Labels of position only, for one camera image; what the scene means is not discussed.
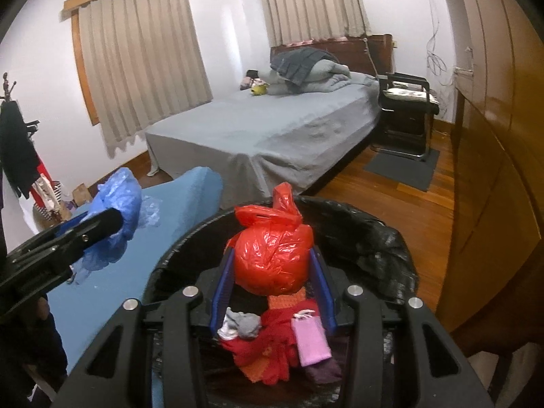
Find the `gray bed sheet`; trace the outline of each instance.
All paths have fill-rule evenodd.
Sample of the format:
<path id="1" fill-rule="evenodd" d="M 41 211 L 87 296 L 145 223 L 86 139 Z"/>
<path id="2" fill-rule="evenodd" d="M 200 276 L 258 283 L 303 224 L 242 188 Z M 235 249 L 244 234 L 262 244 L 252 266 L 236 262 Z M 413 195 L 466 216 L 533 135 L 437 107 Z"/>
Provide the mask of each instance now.
<path id="1" fill-rule="evenodd" d="M 152 170 L 177 178 L 210 167 L 223 179 L 222 208 L 270 197 L 284 181 L 301 193 L 372 131 L 378 93 L 377 83 L 331 93 L 237 92 L 150 126 Z"/>

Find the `tied plastic bag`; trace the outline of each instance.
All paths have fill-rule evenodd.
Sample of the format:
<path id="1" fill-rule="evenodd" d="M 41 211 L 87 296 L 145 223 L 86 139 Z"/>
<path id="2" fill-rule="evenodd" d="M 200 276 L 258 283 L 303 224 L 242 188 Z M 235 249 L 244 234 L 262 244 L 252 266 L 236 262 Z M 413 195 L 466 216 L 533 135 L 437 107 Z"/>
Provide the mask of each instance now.
<path id="1" fill-rule="evenodd" d="M 99 191 L 91 202 L 84 220 L 108 209 L 121 212 L 121 229 L 85 250 L 83 257 L 73 264 L 74 283 L 82 283 L 93 271 L 102 270 L 117 262 L 127 250 L 127 242 L 134 237 L 137 228 L 157 226 L 161 200 L 142 196 L 141 186 L 126 167 L 117 170 L 99 185 Z"/>
<path id="2" fill-rule="evenodd" d="M 302 223 L 290 184 L 274 189 L 272 208 L 246 205 L 235 214 L 247 227 L 229 242 L 236 283 L 260 296 L 296 293 L 308 279 L 313 231 Z"/>

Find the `black trash bag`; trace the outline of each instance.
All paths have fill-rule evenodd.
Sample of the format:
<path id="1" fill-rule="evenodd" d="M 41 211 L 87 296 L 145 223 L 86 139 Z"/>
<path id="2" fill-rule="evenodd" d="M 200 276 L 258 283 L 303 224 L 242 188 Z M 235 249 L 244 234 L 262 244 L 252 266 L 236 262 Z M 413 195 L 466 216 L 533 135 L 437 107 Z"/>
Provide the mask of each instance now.
<path id="1" fill-rule="evenodd" d="M 369 288 L 385 301 L 400 303 L 415 295 L 418 276 L 398 231 L 347 204 L 305 196 L 295 197 L 295 202 L 304 223 L 312 226 L 316 245 L 329 266 L 342 269 L 350 282 Z M 272 202 L 260 205 L 270 207 Z M 165 300 L 181 288 L 194 285 L 204 270 L 218 266 L 227 241 L 241 230 L 234 210 L 229 209 L 184 235 L 158 262 L 149 277 L 143 302 Z M 243 289 L 235 286 L 231 306 L 234 311 L 262 313 L 257 310 L 262 307 L 259 296 L 254 298 L 248 304 Z M 245 302 L 244 307 L 238 308 L 240 302 Z M 333 353 L 338 349 L 334 356 L 344 372 L 347 342 L 338 338 L 329 338 L 328 342 Z M 338 400 L 340 383 L 317 385 L 304 370 L 292 369 L 289 382 L 274 386 L 252 384 L 235 366 L 232 354 L 215 341 L 200 339 L 199 346 L 210 407 L 322 408 L 335 406 Z M 394 336 L 384 330 L 384 406 L 393 406 L 394 347 Z M 154 338 L 153 369 L 161 375 L 162 334 Z"/>

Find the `red plastic bag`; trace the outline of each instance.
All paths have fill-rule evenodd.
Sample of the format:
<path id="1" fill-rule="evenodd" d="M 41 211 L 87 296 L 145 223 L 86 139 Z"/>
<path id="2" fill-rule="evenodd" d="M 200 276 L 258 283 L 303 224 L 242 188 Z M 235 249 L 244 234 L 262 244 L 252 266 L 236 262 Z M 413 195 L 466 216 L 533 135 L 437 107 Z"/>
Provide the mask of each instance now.
<path id="1" fill-rule="evenodd" d="M 290 184 L 276 186 L 273 208 L 235 207 L 235 215 L 247 227 L 230 242 L 236 283 L 260 296 L 300 290 L 308 279 L 313 231 L 302 223 Z"/>

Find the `silver bolt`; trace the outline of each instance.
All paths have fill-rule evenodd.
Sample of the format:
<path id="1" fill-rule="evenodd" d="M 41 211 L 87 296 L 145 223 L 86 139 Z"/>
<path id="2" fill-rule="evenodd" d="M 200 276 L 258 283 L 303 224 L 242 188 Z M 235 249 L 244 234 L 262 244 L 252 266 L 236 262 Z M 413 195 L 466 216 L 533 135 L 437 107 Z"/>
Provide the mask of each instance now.
<path id="1" fill-rule="evenodd" d="M 408 305 L 412 308 L 421 308 L 423 307 L 423 301 L 418 297 L 411 297 L 408 299 Z"/>
<path id="2" fill-rule="evenodd" d="M 125 302 L 123 302 L 123 308 L 125 310 L 134 310 L 138 307 L 138 301 L 136 299 L 127 299 Z"/>
<path id="3" fill-rule="evenodd" d="M 193 285 L 185 287 L 183 289 L 183 295 L 188 298 L 194 298 L 199 293 L 199 289 Z"/>
<path id="4" fill-rule="evenodd" d="M 347 288 L 347 292 L 352 296 L 360 296 L 363 294 L 363 288 L 358 285 L 350 285 Z"/>

